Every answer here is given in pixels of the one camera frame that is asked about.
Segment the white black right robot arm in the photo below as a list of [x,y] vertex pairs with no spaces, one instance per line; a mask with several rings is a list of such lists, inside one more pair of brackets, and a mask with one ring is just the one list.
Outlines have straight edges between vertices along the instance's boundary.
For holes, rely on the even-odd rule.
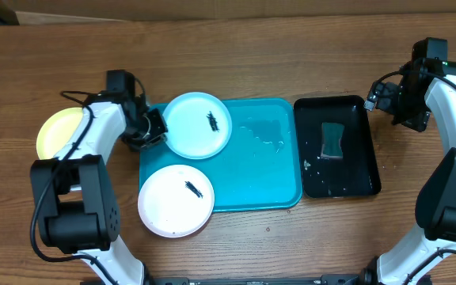
[[444,157],[417,197],[415,225],[362,270],[357,284],[429,284],[427,273],[456,255],[456,62],[421,58],[396,73],[401,76],[397,85],[387,75],[372,84],[365,109],[387,100],[382,110],[395,124],[416,111],[433,115]]

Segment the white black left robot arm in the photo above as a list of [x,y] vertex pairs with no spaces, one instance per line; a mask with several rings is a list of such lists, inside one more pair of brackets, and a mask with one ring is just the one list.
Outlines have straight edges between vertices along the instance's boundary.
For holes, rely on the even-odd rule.
[[165,140],[162,115],[127,92],[87,93],[82,119],[52,158],[30,169],[35,209],[29,237],[42,260],[83,260],[104,284],[152,284],[120,236],[120,209],[106,164],[118,140],[140,151]]

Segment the white plate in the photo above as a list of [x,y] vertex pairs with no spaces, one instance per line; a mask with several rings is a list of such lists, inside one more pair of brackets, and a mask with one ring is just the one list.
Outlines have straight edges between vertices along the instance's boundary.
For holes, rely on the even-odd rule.
[[138,197],[143,224],[164,238],[182,238],[200,230],[215,204],[209,179],[189,165],[170,165],[153,173]]

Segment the teal plastic tray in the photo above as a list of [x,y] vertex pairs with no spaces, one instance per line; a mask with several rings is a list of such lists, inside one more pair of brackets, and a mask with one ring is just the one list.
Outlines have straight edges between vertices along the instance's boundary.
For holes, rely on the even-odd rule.
[[293,207],[302,197],[302,178],[291,104],[281,98],[223,103],[233,130],[218,154],[192,160],[160,143],[141,152],[139,181],[168,165],[190,165],[211,182],[216,212]]

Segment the green sponge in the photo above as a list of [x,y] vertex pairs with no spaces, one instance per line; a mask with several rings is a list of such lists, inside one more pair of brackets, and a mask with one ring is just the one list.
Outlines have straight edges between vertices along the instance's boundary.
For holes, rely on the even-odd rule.
[[344,133],[344,125],[340,123],[324,122],[322,129],[321,157],[339,159],[343,157],[341,140]]

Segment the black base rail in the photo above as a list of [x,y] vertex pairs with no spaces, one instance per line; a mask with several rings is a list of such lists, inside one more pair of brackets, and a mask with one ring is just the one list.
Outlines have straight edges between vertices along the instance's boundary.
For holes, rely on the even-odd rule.
[[145,284],[156,285],[355,285],[362,284],[357,275],[322,275],[321,277],[285,279],[198,279],[158,278]]

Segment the yellow plate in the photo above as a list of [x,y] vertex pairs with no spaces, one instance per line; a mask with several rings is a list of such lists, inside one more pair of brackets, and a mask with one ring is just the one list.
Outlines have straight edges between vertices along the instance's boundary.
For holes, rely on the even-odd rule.
[[80,107],[65,108],[42,125],[37,139],[36,152],[39,159],[50,159],[69,141],[83,117]]

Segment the light blue plate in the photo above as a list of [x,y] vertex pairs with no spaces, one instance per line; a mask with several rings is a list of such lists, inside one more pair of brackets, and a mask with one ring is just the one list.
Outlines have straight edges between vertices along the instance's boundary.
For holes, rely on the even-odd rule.
[[209,93],[184,93],[167,104],[162,116],[166,145],[183,158],[213,157],[225,148],[232,134],[228,108]]

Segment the black rectangular tray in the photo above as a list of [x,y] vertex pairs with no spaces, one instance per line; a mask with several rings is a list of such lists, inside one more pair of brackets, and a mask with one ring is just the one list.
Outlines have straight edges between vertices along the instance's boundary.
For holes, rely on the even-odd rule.
[[[382,189],[367,110],[360,96],[302,98],[294,103],[298,166],[310,198],[373,196]],[[344,125],[343,157],[322,158],[324,122]]]

